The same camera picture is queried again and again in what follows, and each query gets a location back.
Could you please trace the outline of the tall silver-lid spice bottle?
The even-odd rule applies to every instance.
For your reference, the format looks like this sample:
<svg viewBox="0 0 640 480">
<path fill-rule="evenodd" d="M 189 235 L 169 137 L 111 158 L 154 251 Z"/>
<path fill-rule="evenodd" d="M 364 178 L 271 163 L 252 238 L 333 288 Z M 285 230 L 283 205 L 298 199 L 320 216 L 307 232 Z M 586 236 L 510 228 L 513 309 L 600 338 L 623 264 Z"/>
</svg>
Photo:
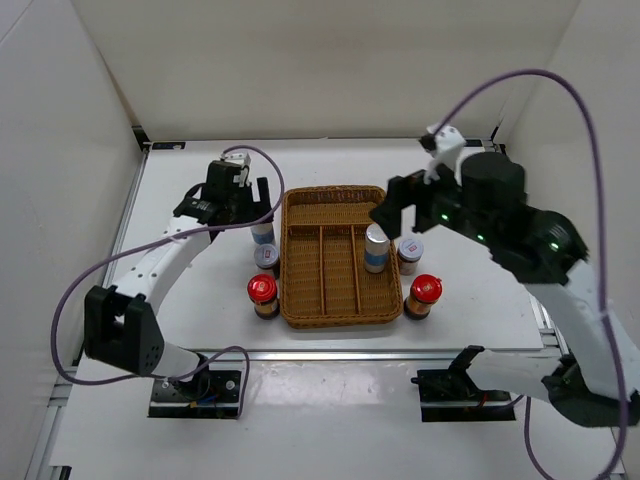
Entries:
<svg viewBox="0 0 640 480">
<path fill-rule="evenodd" d="M 275 233 L 272 222 L 256 224 L 250 227 L 253 241 L 257 245 L 273 244 L 275 241 Z"/>
</svg>

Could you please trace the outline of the short white-lid spice jar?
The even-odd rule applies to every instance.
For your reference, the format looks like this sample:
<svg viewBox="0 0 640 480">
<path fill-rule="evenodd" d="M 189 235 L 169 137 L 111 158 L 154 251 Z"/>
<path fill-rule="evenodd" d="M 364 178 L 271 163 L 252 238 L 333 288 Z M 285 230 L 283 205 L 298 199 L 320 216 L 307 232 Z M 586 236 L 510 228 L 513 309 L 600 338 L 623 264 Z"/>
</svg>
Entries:
<svg viewBox="0 0 640 480">
<path fill-rule="evenodd" d="M 278 248 L 271 243 L 258 245 L 254 251 L 254 261 L 257 268 L 265 274 L 279 278 L 280 256 Z"/>
</svg>

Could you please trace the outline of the red-lid chili sauce jar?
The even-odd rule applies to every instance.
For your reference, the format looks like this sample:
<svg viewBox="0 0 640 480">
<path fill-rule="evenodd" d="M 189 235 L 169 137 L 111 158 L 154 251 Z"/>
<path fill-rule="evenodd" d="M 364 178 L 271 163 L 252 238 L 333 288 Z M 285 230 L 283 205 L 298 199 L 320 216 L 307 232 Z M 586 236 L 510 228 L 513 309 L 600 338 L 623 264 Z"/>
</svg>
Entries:
<svg viewBox="0 0 640 480">
<path fill-rule="evenodd" d="M 258 317 L 268 320 L 279 315 L 278 285 L 271 275 L 253 276 L 247 284 L 247 293 Z"/>
</svg>

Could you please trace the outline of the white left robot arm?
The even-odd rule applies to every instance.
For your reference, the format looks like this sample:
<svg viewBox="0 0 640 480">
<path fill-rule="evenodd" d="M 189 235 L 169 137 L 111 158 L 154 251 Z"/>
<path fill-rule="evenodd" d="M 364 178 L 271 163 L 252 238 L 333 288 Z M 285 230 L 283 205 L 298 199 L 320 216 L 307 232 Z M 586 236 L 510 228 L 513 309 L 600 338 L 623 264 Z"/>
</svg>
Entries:
<svg viewBox="0 0 640 480">
<path fill-rule="evenodd" d="M 140 377 L 168 378 L 188 400 L 206 395 L 210 377 L 201 355 L 166 341 L 160 307 L 179 277 L 216 237 L 272 216 L 268 181 L 249 179 L 247 152 L 209 164 L 199 193 L 174 209 L 161 238 L 109 287 L 93 287 L 84 300 L 84 347 L 96 361 Z"/>
</svg>

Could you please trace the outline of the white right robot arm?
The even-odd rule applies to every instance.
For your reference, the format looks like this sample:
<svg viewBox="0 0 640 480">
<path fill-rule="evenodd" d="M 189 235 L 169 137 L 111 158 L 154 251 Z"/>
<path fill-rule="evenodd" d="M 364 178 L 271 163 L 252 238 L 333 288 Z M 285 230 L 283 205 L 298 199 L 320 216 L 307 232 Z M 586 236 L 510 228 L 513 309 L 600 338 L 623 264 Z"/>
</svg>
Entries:
<svg viewBox="0 0 640 480">
<path fill-rule="evenodd" d="M 371 219 L 395 239 L 403 209 L 413 205 L 413 232 L 441 225 L 487 247 L 492 261 L 545 308 L 570 352 L 544 360 L 469 345 L 447 369 L 419 372 L 414 381 L 427 401 L 471 401 L 487 391 L 505 391 L 546 401 L 582 427 L 620 425 L 621 406 L 628 408 L 627 425 L 638 425 L 639 349 L 612 318 L 625 377 L 620 389 L 596 275 L 572 222 L 528 205 L 525 170 L 502 153 L 471 155 L 458 174 L 445 165 L 435 173 L 430 181 L 422 170 L 390 179 Z"/>
</svg>

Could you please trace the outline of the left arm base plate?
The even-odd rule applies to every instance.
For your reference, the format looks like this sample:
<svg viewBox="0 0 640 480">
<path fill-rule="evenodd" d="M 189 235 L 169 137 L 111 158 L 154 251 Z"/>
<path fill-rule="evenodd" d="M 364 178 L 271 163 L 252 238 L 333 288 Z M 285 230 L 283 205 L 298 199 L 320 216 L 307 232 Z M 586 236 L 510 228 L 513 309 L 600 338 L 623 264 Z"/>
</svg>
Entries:
<svg viewBox="0 0 640 480">
<path fill-rule="evenodd" d="M 243 386 L 241 370 L 210 370 L 198 386 L 155 380 L 147 416 L 155 419 L 237 419 Z"/>
</svg>

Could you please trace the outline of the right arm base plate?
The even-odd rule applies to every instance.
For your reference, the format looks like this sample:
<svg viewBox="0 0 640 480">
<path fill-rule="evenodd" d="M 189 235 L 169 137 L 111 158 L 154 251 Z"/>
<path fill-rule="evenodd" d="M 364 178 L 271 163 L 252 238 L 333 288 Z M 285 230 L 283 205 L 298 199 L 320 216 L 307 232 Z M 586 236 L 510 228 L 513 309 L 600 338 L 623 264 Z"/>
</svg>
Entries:
<svg viewBox="0 0 640 480">
<path fill-rule="evenodd" d="M 411 383 L 418 388 L 423 423 L 515 421 L 516 400 L 501 390 L 480 390 L 450 370 L 418 370 Z"/>
</svg>

